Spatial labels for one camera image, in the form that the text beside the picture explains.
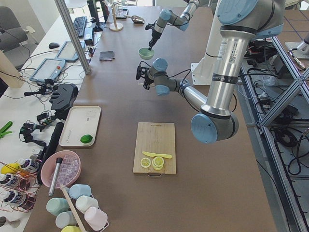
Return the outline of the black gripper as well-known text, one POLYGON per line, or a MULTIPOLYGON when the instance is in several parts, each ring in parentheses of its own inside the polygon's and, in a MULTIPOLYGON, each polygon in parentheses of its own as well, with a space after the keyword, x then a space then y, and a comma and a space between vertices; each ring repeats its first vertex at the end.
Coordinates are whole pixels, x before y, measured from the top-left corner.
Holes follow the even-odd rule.
POLYGON ((146 72, 144 74, 144 85, 143 85, 143 87, 145 89, 149 90, 150 89, 150 85, 153 84, 153 83, 154 83, 154 80, 149 78, 148 73, 146 72))
POLYGON ((161 35, 162 35, 161 32, 153 30, 151 42, 149 42, 149 44, 148 44, 148 46, 149 46, 148 50, 152 50, 153 46, 160 39, 161 35))

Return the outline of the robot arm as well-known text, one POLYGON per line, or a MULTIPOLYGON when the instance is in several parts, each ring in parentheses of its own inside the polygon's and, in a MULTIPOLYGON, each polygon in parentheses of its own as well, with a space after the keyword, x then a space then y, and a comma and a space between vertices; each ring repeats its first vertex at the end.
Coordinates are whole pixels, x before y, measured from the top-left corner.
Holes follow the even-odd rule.
POLYGON ((188 103, 199 108, 191 120, 191 131, 202 143, 214 143, 234 136, 239 122, 229 109, 239 71, 248 44, 253 39, 270 38, 281 33, 285 1, 223 0, 218 3, 216 18, 220 22, 222 41, 216 57, 208 95, 186 80, 167 75, 167 61, 157 58, 150 68, 138 67, 137 78, 143 86, 154 85, 159 96, 178 92, 188 103))
POLYGON ((175 26, 181 31, 186 31, 189 22, 197 8, 209 4, 211 0, 189 0, 186 8, 180 16, 176 15, 170 9, 163 9, 159 18, 153 24, 147 24, 145 29, 152 30, 152 38, 148 43, 150 51, 156 42, 160 39, 167 24, 175 26))

